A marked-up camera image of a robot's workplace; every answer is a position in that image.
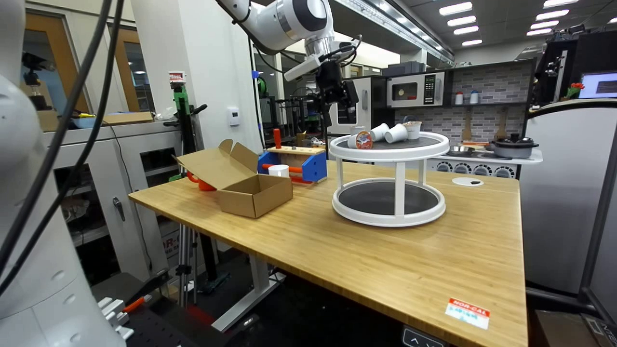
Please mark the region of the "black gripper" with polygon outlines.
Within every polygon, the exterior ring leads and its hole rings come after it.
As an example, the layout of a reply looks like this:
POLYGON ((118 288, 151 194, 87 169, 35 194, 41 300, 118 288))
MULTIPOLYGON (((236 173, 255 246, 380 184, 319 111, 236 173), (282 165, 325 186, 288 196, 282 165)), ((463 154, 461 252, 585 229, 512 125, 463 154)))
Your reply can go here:
POLYGON ((332 125, 330 105, 336 103, 348 111, 350 123, 357 123, 357 90, 352 78, 342 76, 342 69, 336 61, 325 61, 317 73, 319 84, 319 119, 323 127, 332 125))

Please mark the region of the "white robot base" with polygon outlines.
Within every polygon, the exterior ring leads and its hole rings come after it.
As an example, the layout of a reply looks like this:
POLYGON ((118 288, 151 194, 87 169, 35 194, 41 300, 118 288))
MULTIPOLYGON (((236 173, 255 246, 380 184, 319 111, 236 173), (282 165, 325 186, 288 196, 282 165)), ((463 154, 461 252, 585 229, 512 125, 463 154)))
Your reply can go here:
POLYGON ((82 267, 53 179, 39 181, 49 148, 22 88, 26 0, 0 1, 0 347, 124 347, 82 267))

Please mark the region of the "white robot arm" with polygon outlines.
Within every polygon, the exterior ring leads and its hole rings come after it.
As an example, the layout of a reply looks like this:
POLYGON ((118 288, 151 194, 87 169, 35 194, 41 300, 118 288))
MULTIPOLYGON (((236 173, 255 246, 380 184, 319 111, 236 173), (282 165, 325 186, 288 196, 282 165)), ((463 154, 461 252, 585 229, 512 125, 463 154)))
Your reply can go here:
POLYGON ((357 57, 361 40, 336 38, 330 0, 272 0, 269 5, 255 5, 253 0, 217 1, 269 53, 305 42, 305 59, 284 76, 309 76, 317 84, 317 103, 326 119, 332 107, 346 115, 357 109, 357 88, 342 71, 357 57))

